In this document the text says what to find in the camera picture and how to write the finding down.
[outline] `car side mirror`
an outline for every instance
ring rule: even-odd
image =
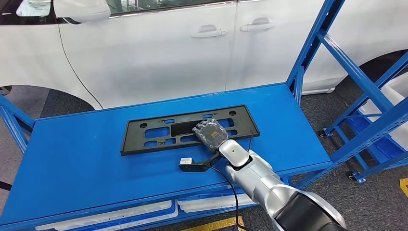
[[[79,23],[90,23],[111,16],[106,0],[55,0],[55,15],[58,18],[71,18]]]

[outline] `black cable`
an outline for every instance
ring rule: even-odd
[[[219,174],[221,174],[221,175],[227,180],[228,184],[230,184],[230,186],[231,186],[231,188],[232,188],[232,191],[234,192],[234,196],[235,196],[235,206],[236,206],[236,209],[235,209],[235,223],[236,223],[237,227],[240,228],[240,229],[246,230],[246,231],[252,231],[252,230],[250,230],[249,228],[246,228],[246,227],[240,225],[239,222],[238,222],[238,209],[239,209],[238,197],[237,197],[237,192],[235,191],[234,186],[232,185],[231,181],[230,181],[230,180],[228,179],[228,177],[225,176],[225,174],[222,173],[218,168],[213,167],[213,166],[210,166],[210,165],[208,165],[208,167],[214,169],[214,170],[217,171]]]

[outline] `car door handle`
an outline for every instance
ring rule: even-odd
[[[196,39],[202,39],[202,38],[209,38],[209,37],[217,37],[217,36],[222,36],[225,35],[227,32],[222,29],[216,29],[212,31],[204,31],[204,32],[197,32],[191,34],[192,38]]]
[[[240,31],[249,32],[255,30],[267,30],[275,25],[275,23],[246,24],[240,27]]]

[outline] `white plastic tray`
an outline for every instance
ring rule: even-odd
[[[237,196],[239,205],[254,204],[254,202],[246,194],[239,194]],[[235,197],[234,195],[231,195],[192,201],[178,201],[178,205],[180,206],[180,209],[186,213],[206,211],[219,208],[229,208],[235,206]]]
[[[98,223],[102,223],[102,222],[106,222],[110,220],[122,219],[122,218],[140,215],[140,214],[168,209],[171,207],[171,203],[172,201],[163,201],[163,202],[158,202],[158,203],[154,203],[150,205],[142,205],[142,206],[133,207],[133,208],[121,209],[121,210],[117,210],[113,212],[102,213],[102,214],[97,214],[97,215],[83,217],[83,218],[65,220],[65,221],[60,221],[60,222],[56,222],[52,224],[37,226],[36,230],[47,230],[47,229],[56,229],[58,231],[70,230],[70,229],[84,227],[87,225],[98,224]]]

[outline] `car body panel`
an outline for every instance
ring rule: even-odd
[[[288,77],[323,0],[259,0],[238,4],[234,56],[227,90],[283,82]],[[329,34],[358,65],[408,48],[406,1],[345,1]],[[267,30],[241,31],[268,18]],[[321,46],[304,76],[303,93],[326,92],[347,73]]]
[[[63,24],[61,36],[73,69],[103,107],[217,92],[228,76],[236,4]],[[193,38],[215,28],[225,34]]]
[[[69,65],[58,25],[0,26],[0,43],[0,85],[60,90],[101,108]]]
[[[125,12],[79,25],[0,25],[6,44],[0,86],[56,89],[99,109],[282,82],[322,2],[243,0]],[[407,12],[405,0],[348,0],[329,34],[362,65],[408,49]],[[273,26],[242,31],[259,18]],[[211,25],[225,33],[192,38]],[[320,47],[303,94],[331,92],[346,76]]]

